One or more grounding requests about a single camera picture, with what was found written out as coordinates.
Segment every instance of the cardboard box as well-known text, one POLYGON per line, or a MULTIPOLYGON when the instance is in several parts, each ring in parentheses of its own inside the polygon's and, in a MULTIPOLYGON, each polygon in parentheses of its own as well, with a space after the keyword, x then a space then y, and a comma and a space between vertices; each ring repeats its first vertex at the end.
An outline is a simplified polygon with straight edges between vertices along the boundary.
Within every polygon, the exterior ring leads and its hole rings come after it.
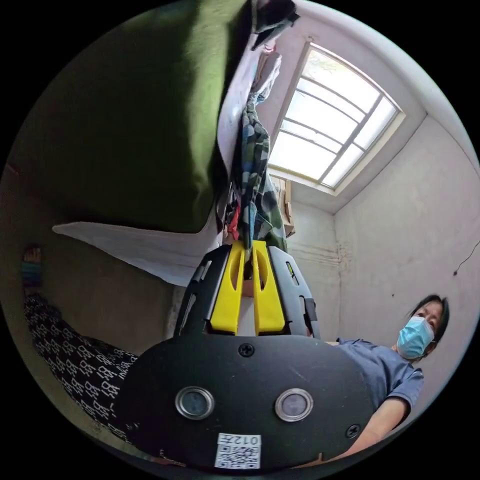
POLYGON ((292 217, 292 196, 290 180, 270 175, 273 188, 275 189, 276 201, 280 208, 283 227, 285 228, 286 237, 290 237, 295 233, 294 219, 292 217))

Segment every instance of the camouflage fabric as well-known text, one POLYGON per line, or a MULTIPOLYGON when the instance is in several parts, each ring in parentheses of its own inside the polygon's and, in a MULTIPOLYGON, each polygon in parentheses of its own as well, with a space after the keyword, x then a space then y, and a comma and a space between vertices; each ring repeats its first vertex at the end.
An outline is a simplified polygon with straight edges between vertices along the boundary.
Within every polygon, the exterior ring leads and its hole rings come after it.
POLYGON ((241 171, 234 183, 241 191, 241 216, 238 233, 244 242, 248 260, 254 240, 287 251, 287 238, 272 180, 267 172, 270 137, 257 115, 256 106, 269 95, 278 76, 281 56, 260 91, 251 91, 242 116, 241 171))

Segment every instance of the face mask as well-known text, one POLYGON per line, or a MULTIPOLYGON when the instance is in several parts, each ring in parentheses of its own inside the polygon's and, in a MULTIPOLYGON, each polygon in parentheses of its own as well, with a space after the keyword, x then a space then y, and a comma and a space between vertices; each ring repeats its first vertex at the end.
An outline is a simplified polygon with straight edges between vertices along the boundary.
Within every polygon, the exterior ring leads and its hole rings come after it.
POLYGON ((421 316, 413 316, 400 330, 396 349, 404 359, 416 359, 423 355, 433 339, 434 331, 428 322, 421 316))

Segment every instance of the black hair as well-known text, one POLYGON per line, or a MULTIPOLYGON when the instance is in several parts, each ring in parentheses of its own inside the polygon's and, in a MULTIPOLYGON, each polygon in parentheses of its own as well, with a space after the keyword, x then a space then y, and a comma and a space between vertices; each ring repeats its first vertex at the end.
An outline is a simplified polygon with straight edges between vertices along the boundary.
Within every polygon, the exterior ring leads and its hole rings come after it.
POLYGON ((449 324, 449 319, 450 319, 450 305, 447 297, 440 298, 440 296, 437 295, 436 293, 426 296, 411 311, 409 318, 412 318, 417 310, 421 309, 422 307, 424 307, 426 304, 429 304, 430 302, 438 302, 442 306, 440 322, 438 324, 438 330, 436 331, 435 337, 433 338, 433 341, 435 343, 438 343, 441 340, 441 338, 444 336, 445 330, 447 329, 447 325, 449 324))

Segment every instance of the blue t-shirt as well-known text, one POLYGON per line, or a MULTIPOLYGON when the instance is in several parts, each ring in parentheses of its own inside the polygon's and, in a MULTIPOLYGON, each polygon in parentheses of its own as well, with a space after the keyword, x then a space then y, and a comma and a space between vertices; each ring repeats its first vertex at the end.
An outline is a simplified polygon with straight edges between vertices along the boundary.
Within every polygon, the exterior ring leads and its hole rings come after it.
POLYGON ((345 340, 338 338, 341 348, 360 367, 363 378, 370 390, 375 410, 388 398, 400 398, 409 408, 405 420, 419 397, 424 384, 420 368, 402 358, 386 346, 378 346, 362 339, 345 340))

